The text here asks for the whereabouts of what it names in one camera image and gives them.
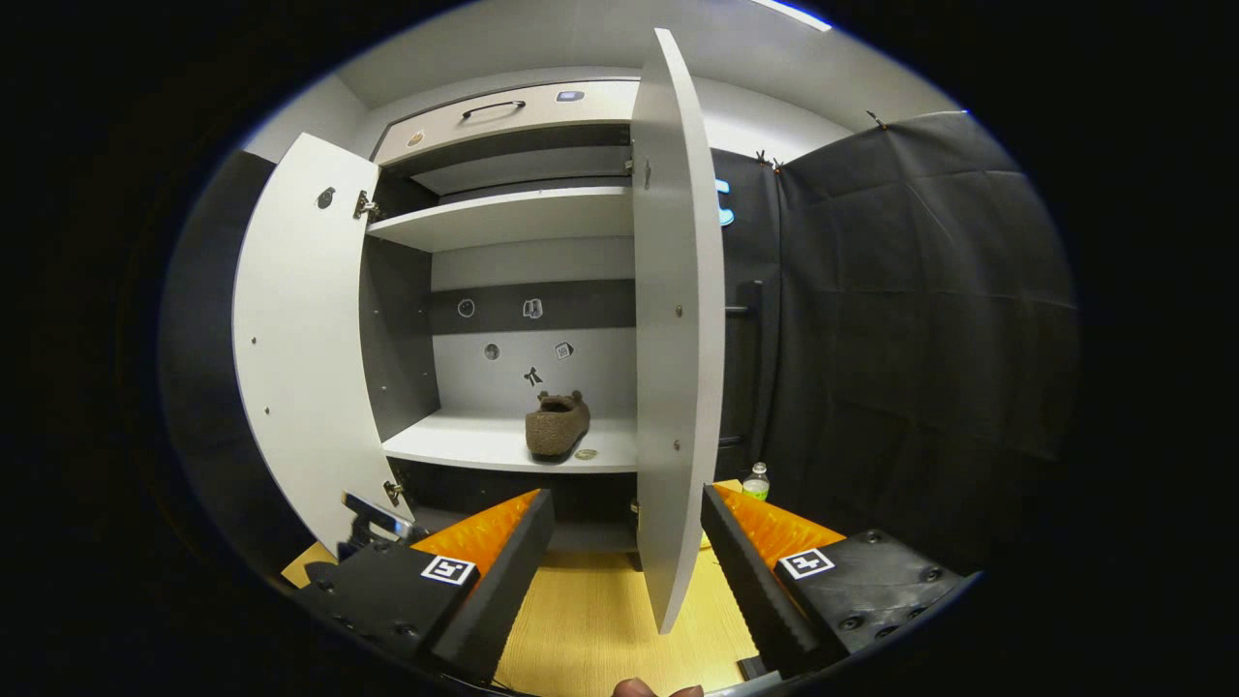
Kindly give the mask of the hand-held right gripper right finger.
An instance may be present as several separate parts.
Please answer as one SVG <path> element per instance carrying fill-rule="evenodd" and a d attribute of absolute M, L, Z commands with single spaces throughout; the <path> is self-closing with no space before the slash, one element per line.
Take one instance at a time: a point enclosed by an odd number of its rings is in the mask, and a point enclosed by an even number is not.
<path fill-rule="evenodd" d="M 704 487 L 701 526 L 763 665 L 783 678 L 876 652 L 969 588 L 885 530 L 833 532 L 729 487 Z"/>

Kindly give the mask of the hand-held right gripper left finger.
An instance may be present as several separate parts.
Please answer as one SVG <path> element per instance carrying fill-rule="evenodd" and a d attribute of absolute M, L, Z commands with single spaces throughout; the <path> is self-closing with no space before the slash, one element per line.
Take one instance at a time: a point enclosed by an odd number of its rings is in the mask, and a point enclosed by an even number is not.
<path fill-rule="evenodd" d="M 553 491 L 534 489 L 424 541 L 309 565 L 295 600 L 370 652 L 488 683 L 554 527 Z"/>

